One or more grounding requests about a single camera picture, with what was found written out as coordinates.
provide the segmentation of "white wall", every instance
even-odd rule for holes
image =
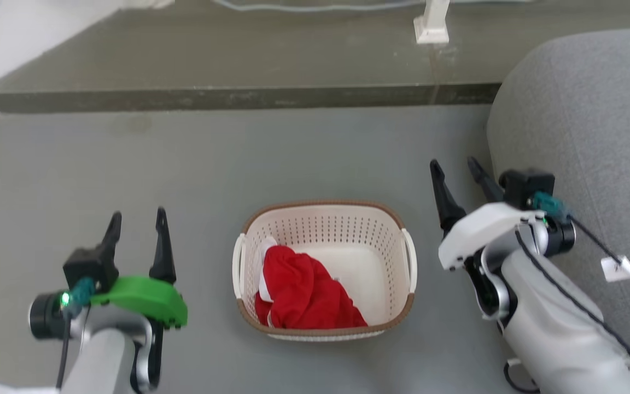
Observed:
[[[2,0],[0,77],[124,7],[173,0]]]

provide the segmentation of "red cloth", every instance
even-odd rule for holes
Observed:
[[[273,246],[264,259],[264,279],[273,303],[255,299],[257,317],[268,325],[290,329],[368,326],[342,285],[321,262],[287,246]]]

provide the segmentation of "gray upholstered fabric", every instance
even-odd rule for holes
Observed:
[[[530,166],[555,173],[555,194],[630,259],[630,30],[533,50],[500,88],[487,133],[495,174]],[[607,284],[604,254],[577,239],[553,261],[630,344],[630,281]]]

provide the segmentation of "brown basket rim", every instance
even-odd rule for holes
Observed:
[[[247,223],[245,223],[242,232],[243,234],[247,234],[249,227],[252,226],[252,223],[261,215],[264,215],[266,212],[270,212],[272,210],[280,210],[285,208],[292,207],[303,207],[307,205],[356,205],[362,207],[374,207],[383,212],[387,213],[390,217],[393,218],[395,224],[402,230],[405,229],[405,225],[402,223],[403,220],[400,219],[398,214],[396,214],[392,209],[387,207],[387,205],[379,204],[378,202],[372,202],[367,200],[305,200],[298,202],[287,202],[286,204],[275,204],[270,205],[268,207],[264,207],[261,210],[258,210],[252,217],[249,218]],[[237,308],[240,310],[240,314],[242,317],[247,320],[250,326],[255,329],[269,335],[281,335],[286,337],[343,337],[350,335],[358,335],[358,334],[368,334],[371,332],[385,331],[388,329],[392,329],[396,325],[399,325],[400,322],[407,317],[410,309],[412,309],[412,302],[415,301],[415,294],[410,293],[407,295],[407,300],[405,301],[405,306],[402,308],[402,311],[391,321],[385,322],[379,325],[372,325],[368,327],[352,327],[352,328],[338,328],[338,329],[286,329],[286,328],[274,328],[262,325],[260,322],[252,318],[247,311],[247,307],[244,304],[242,299],[237,300]]]

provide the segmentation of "white plastic basket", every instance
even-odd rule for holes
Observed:
[[[259,245],[280,245],[318,259],[345,287],[368,327],[282,329],[261,325],[254,297],[263,262]],[[417,285],[415,245],[397,215],[380,204],[310,201],[261,210],[235,242],[232,286],[242,316],[270,337],[290,341],[346,341],[382,334],[412,307]]]

